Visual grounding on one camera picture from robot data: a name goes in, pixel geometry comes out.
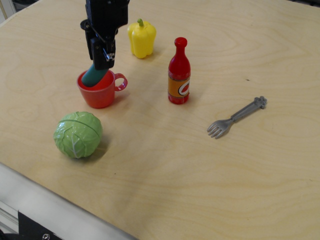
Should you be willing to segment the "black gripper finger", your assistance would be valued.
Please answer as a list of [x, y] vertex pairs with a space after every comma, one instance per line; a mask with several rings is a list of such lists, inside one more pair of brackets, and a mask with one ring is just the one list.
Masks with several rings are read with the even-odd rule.
[[85, 30], [85, 38], [86, 38], [86, 44], [87, 44], [87, 49], [89, 53], [89, 57], [91, 60], [93, 60], [93, 55], [92, 55], [92, 44], [91, 44], [91, 39], [92, 39], [92, 29], [90, 27], [87, 27]]
[[108, 70], [114, 67], [116, 56], [116, 42], [103, 42], [98, 37], [90, 40], [91, 55], [96, 70]]

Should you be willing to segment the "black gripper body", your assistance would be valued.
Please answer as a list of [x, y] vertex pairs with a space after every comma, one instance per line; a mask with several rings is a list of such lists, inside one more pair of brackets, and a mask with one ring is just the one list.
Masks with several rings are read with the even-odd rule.
[[86, 32], [94, 32], [104, 42], [112, 42], [118, 29], [128, 24], [127, 0], [87, 0], [87, 19], [80, 23]]

